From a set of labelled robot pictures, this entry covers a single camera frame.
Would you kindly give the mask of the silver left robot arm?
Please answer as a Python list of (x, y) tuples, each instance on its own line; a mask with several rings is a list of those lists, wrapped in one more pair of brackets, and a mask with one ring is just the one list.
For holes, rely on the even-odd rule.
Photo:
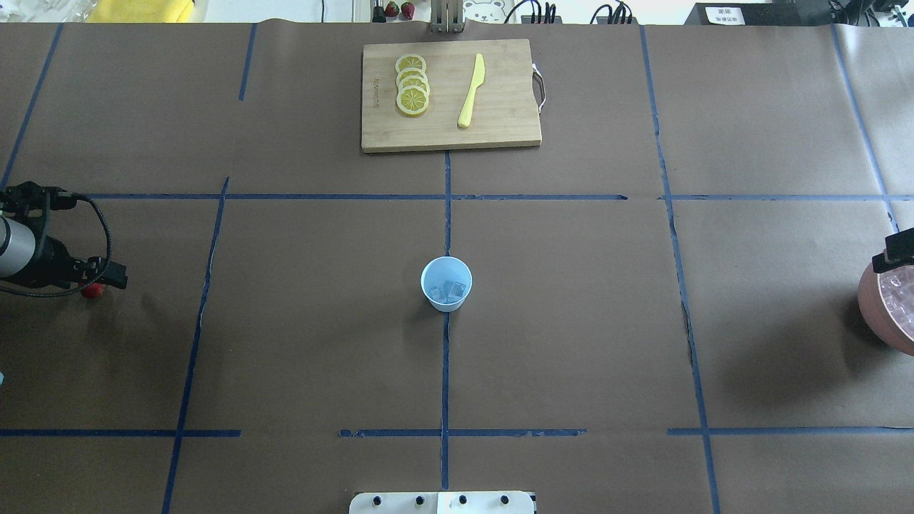
[(2, 218), (1, 277), (26, 289), (58, 288), (100, 283), (127, 289), (123, 264), (104, 256), (79, 259), (57, 238), (39, 232), (23, 219)]

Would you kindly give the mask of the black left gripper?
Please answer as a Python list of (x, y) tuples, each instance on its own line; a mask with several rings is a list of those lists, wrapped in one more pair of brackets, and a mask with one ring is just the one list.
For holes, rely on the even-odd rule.
[(55, 286), (66, 290), (74, 284), (85, 286), (97, 281), (100, 276), (100, 284), (103, 286), (127, 289), (127, 269), (120, 263), (104, 263), (104, 258), (98, 256), (86, 260), (77, 259), (55, 238), (46, 238), (39, 246), (32, 273), (33, 288)]

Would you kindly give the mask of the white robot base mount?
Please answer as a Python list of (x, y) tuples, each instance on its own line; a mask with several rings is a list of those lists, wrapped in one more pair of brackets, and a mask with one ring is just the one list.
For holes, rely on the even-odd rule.
[(535, 495), (521, 490), (365, 492), (349, 513), (536, 513)]

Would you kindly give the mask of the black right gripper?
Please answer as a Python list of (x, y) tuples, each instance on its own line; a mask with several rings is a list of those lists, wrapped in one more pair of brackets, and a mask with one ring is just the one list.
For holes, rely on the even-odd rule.
[(914, 228), (908, 228), (885, 237), (884, 250), (873, 257), (873, 272), (882, 274), (913, 266), (913, 234)]

